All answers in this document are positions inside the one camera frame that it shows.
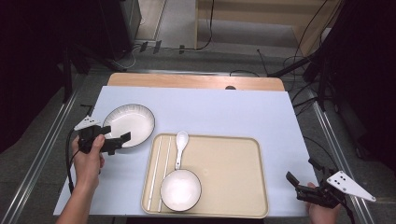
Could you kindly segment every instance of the wire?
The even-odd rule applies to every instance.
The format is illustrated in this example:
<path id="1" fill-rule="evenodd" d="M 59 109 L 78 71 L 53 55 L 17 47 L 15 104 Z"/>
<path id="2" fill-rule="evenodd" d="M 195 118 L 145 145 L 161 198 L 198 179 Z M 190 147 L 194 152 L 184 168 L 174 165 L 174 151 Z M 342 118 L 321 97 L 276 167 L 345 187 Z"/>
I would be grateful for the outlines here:
<path id="1" fill-rule="evenodd" d="M 307 87 L 309 87 L 312 84 L 312 82 L 306 84 L 304 87 L 302 87 L 299 91 L 297 91 L 297 93 L 293 96 L 293 98 L 291 99 L 291 103 L 293 103 L 293 101 L 296 99 L 296 97 L 303 91 L 305 90 Z"/>
<path id="2" fill-rule="evenodd" d="M 311 102 L 310 104 L 305 105 L 298 114 L 296 114 L 296 117 L 300 116 L 303 114 L 305 111 L 307 111 L 311 106 L 315 103 L 315 101 Z"/>
<path id="3" fill-rule="evenodd" d="M 209 40 L 207 40 L 207 42 L 206 42 L 206 44 L 203 46 L 203 47 L 201 47 L 201 48 L 198 48 L 198 50 L 199 49 L 204 49 L 204 48 L 206 48 L 209 44 L 210 44 L 210 42 L 212 41 L 212 36 L 213 36 L 213 32 L 212 32 L 212 21 L 213 21 L 213 9 L 215 8 L 215 0 L 212 0 L 212 8 L 210 9 L 210 23 L 209 23 L 209 33 L 210 33 L 210 37 L 209 37 Z"/>
<path id="4" fill-rule="evenodd" d="M 331 191 L 328 191 L 329 195 L 332 196 L 337 202 L 339 202 L 341 205 L 343 205 L 346 209 L 346 214 L 349 216 L 350 222 L 352 224 L 355 224 L 355 218 L 353 217 L 353 212 L 350 210 L 350 208 L 347 206 L 347 200 L 341 201 L 337 196 L 335 196 Z"/>
<path id="5" fill-rule="evenodd" d="M 256 77 L 260 77 L 259 75 L 257 75 L 257 73 L 250 72 L 250 71 L 247 71 L 247 70 L 233 70 L 233 71 L 230 73 L 230 76 L 231 76 L 231 74 L 232 74 L 232 73 L 235 73 L 235 72 L 244 72 L 244 73 L 250 73 L 250 74 L 253 74 L 253 75 L 255 75 Z"/>
<path id="6" fill-rule="evenodd" d="M 318 147 L 320 147 L 321 149 L 323 149 L 323 151 L 326 152 L 326 154 L 329 156 L 330 160 L 332 160 L 332 163 L 334 164 L 334 167 L 338 170 L 337 164 L 335 163 L 335 161 L 334 161 L 334 159 L 332 158 L 332 156 L 330 155 L 330 153 L 326 150 L 326 148 L 324 148 L 323 146 L 321 146 L 317 141 L 315 141 L 315 140 L 312 139 L 312 138 L 309 138 L 309 137 L 307 137 L 307 136 L 303 136 L 303 138 L 306 139 L 306 140 L 309 140 L 309 141 L 311 141 L 311 142 L 313 142 L 313 143 L 315 143 Z"/>
<path id="7" fill-rule="evenodd" d="M 303 101 L 303 102 L 301 102 L 301 103 L 299 103 L 299 104 L 297 104 L 297 105 L 294 105 L 293 108 L 297 108 L 297 107 L 299 107 L 299 106 L 301 106 L 301 105 L 305 105 L 305 104 L 310 103 L 310 102 L 312 102 L 312 101 L 315 102 L 317 99 L 318 99 L 318 97 L 310 98 L 310 99 L 308 99 L 308 100 L 306 100 L 306 101 Z"/>
<path id="8" fill-rule="evenodd" d="M 69 164 L 72 164 L 73 159 L 76 157 L 76 155 L 80 152 L 80 150 L 78 149 L 77 152 L 75 152 L 75 154 L 73 154 L 72 159 L 70 159 Z"/>
<path id="9" fill-rule="evenodd" d="M 304 36 L 305 36 L 306 31 L 308 30 L 308 27 L 311 25 L 312 21 L 315 19 L 315 17 L 319 14 L 319 12 L 322 10 L 322 8 L 324 7 L 324 5 L 326 5 L 326 3 L 327 3 L 328 1 L 329 1 L 329 0 L 325 0 L 325 1 L 323 2 L 323 4 L 322 4 L 322 5 L 320 6 L 320 8 L 318 9 L 318 11 L 317 11 L 317 12 L 315 13 L 315 15 L 312 17 L 311 21 L 306 25 L 306 27 L 305 27 L 305 29 L 304 29 L 304 32 L 303 32 L 303 35 L 301 36 L 300 41 L 299 41 L 299 43 L 298 43 L 296 52 L 294 53 L 293 63 L 295 63 L 295 59 L 296 59 L 296 57 L 297 57 L 297 52 L 298 52 L 298 50 L 300 49 L 301 44 L 303 43 L 303 39 L 304 39 Z M 289 89 L 288 91 L 292 91 L 293 88 L 294 88 L 294 82 L 295 82 L 295 79 L 296 79 L 295 69 L 292 71 L 292 74 L 293 74 L 293 82 L 292 82 L 291 87 L 290 87 L 290 89 Z"/>
<path id="10" fill-rule="evenodd" d="M 72 136 L 73 131 L 74 131 L 74 129 L 70 130 L 69 134 L 67 135 L 66 147 L 65 147 L 66 172 L 67 172 L 67 178 L 69 179 L 69 190 L 70 190 L 70 193 L 72 193 L 73 189 L 74 189 L 72 174 L 70 173 L 70 168 L 71 168 L 71 164 L 70 163 L 71 163 L 71 161 L 69 160 L 70 138 Z"/>
<path id="11" fill-rule="evenodd" d="M 283 60 L 283 68 L 286 68 L 286 61 L 287 60 L 289 60 L 289 59 L 291 59 L 291 58 L 306 58 L 306 57 L 304 57 L 304 56 L 290 56 L 290 57 L 288 57 L 288 58 L 286 58 L 285 60 Z"/>
<path id="12" fill-rule="evenodd" d="M 260 58 L 262 59 L 262 66 L 264 66 L 265 75 L 268 75 L 267 67 L 265 66 L 265 62 L 264 62 L 264 58 L 262 57 L 262 53 L 260 52 L 259 49 L 257 49 L 257 52 L 259 52 Z"/>

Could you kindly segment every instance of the ceramic spoon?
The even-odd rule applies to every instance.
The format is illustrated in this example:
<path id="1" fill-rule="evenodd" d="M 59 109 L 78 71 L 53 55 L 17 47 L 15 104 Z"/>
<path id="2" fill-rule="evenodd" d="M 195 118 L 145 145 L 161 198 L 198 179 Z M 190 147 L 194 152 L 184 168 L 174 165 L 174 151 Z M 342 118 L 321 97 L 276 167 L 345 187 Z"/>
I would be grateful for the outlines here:
<path id="1" fill-rule="evenodd" d="M 189 142 L 189 135 L 186 132 L 179 132 L 176 136 L 176 145 L 177 145 L 177 158 L 176 158 L 176 166 L 175 169 L 180 169 L 181 164 L 181 155 L 183 154 L 183 150 Z"/>

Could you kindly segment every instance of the beige tray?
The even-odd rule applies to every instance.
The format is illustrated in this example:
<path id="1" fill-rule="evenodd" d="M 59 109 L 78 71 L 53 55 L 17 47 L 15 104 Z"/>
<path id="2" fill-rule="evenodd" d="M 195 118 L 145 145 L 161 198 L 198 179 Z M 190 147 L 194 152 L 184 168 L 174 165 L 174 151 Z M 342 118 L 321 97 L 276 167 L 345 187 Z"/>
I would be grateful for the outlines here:
<path id="1" fill-rule="evenodd" d="M 143 189 L 141 203 L 145 212 L 202 217 L 263 218 L 267 215 L 262 156 L 256 140 L 190 135 L 183 151 L 181 169 L 190 170 L 198 176 L 202 195 L 192 209 L 182 213 L 167 208 L 160 195 L 164 173 L 175 170 L 176 157 L 176 135 L 157 135 L 153 140 Z"/>

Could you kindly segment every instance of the metal rail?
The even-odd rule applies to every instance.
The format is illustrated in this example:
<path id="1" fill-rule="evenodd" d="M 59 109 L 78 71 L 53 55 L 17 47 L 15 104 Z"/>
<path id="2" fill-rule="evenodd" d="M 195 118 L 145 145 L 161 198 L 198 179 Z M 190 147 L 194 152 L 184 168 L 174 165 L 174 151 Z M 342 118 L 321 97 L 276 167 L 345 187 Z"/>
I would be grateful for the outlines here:
<path id="1" fill-rule="evenodd" d="M 27 200 L 29 199 L 30 194 L 35 187 L 35 182 L 40 176 L 41 171 L 47 161 L 49 154 L 52 151 L 52 147 L 58 137 L 58 134 L 62 127 L 64 126 L 64 122 L 67 119 L 68 114 L 73 106 L 73 103 L 76 101 L 76 95 L 82 86 L 83 80 L 85 76 L 77 75 L 75 78 L 75 90 L 72 92 L 69 100 L 64 103 L 53 121 L 49 132 L 47 133 L 46 138 L 43 141 L 40 149 L 35 156 L 32 165 L 30 166 L 26 176 L 22 180 L 21 184 L 18 186 L 18 189 L 14 195 L 14 198 L 9 206 L 5 216 L 3 217 L 2 224 L 14 224 L 17 223 L 18 218 L 21 215 L 21 211 L 25 206 Z"/>
<path id="2" fill-rule="evenodd" d="M 314 93 L 309 92 L 310 97 L 314 96 Z M 352 179 L 355 177 L 352 174 L 352 171 L 347 163 L 347 159 L 344 155 L 343 149 L 338 143 L 337 137 L 332 129 L 332 125 L 330 124 L 329 118 L 326 112 L 322 112 L 318 102 L 314 103 L 315 113 L 317 114 L 320 125 L 323 129 L 323 132 L 326 136 L 326 139 L 329 143 L 332 154 L 335 157 L 335 162 L 338 167 L 343 170 L 347 175 L 349 175 Z M 361 198 L 351 196 L 350 199 L 355 207 L 355 212 L 359 217 L 359 220 L 362 224 L 375 224 L 372 214 L 370 213 L 369 208 L 367 207 L 366 201 Z"/>

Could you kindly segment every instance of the human arm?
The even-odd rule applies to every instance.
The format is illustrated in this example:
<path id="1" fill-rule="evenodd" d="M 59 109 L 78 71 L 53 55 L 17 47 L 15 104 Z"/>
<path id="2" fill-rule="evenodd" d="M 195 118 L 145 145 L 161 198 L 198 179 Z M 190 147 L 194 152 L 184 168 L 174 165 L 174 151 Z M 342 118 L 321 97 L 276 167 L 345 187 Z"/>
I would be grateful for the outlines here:
<path id="1" fill-rule="evenodd" d="M 308 187 L 314 188 L 315 185 L 308 183 Z M 338 204 L 333 209 L 314 203 L 306 203 L 305 205 L 311 219 L 311 224 L 335 224 L 341 208 L 341 204 Z"/>
<path id="2" fill-rule="evenodd" d="M 57 220 L 57 224 L 86 223 L 90 213 L 93 194 L 99 185 L 99 171 L 105 160 L 100 150 L 105 142 L 103 135 L 98 135 L 92 143 L 89 154 L 78 152 L 78 137 L 73 141 L 73 155 L 76 169 L 76 186 L 64 210 Z"/>

